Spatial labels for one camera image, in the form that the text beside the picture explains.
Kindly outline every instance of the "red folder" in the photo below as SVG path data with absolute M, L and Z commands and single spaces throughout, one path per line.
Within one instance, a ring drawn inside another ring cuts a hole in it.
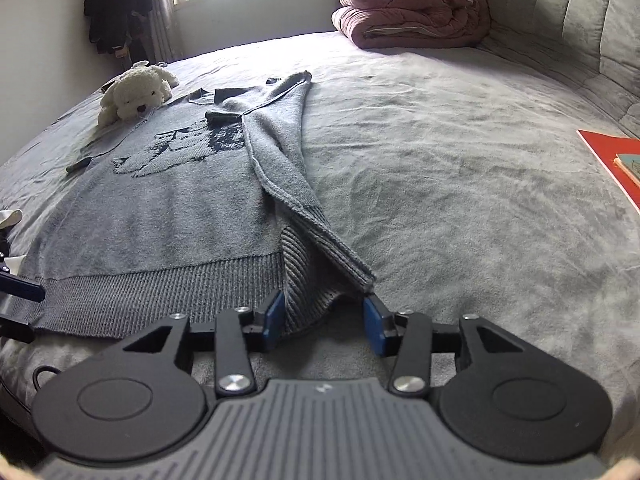
M 640 140 L 629 137 L 612 137 L 586 130 L 578 130 L 578 135 L 620 186 L 636 211 L 640 213 L 640 187 L 636 186 L 634 181 L 613 163 L 619 153 L 640 155 Z

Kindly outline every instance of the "bed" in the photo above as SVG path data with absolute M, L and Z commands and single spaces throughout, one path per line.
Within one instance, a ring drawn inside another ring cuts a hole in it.
M 334 230 L 374 269 L 377 295 L 392 310 L 438 322 L 478 313 L 594 377 L 614 405 L 603 456 L 633 451 L 640 216 L 576 129 L 633 135 L 640 92 L 575 57 L 559 75 L 567 51 L 545 62 L 558 43 L 537 35 L 545 46 L 534 48 L 526 41 L 532 30 L 507 22 L 495 23 L 479 48 L 365 52 L 337 32 L 233 47 L 172 64 L 180 79 L 174 98 L 311 72 L 302 125 L 307 177 Z M 600 97 L 589 75 L 608 81 Z M 65 167 L 95 139 L 100 97 L 94 92 L 0 168 L 0 204 L 25 215 L 12 232 L 13 254 L 28 251 L 81 178 L 67 178 Z M 615 106 L 624 99 L 620 114 Z M 3 340 L 0 408 L 33 431 L 33 369 L 68 368 L 108 343 L 56 334 L 31 345 Z M 348 303 L 252 359 L 261 383 L 383 379 L 390 367 L 370 352 Z M 436 383 L 452 373 L 452 359 L 434 362 Z M 197 356 L 193 375 L 210 384 L 209 355 Z

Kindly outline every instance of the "stuffed animal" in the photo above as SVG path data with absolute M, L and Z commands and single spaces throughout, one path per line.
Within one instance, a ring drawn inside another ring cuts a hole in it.
M 135 63 L 109 86 L 100 101 L 98 126 L 133 119 L 171 98 L 171 88 L 178 86 L 178 78 L 161 66 L 147 64 Z

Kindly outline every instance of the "sweater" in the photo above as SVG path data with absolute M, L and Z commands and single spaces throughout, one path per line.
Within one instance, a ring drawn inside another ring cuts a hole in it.
M 174 312 L 206 322 L 255 308 L 279 288 L 285 329 L 296 332 L 338 296 L 370 291 L 371 270 L 331 229 L 305 178 L 310 85 L 304 72 L 201 89 L 129 127 L 92 160 L 22 263 L 45 301 L 12 298 L 8 314 L 38 330 L 122 338 Z

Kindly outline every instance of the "white wall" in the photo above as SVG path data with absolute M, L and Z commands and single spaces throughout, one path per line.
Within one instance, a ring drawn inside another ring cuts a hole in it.
M 88 40 L 84 0 L 0 0 L 0 164 L 118 73 Z
M 176 9 L 185 56 L 334 30 L 336 0 L 190 0 Z

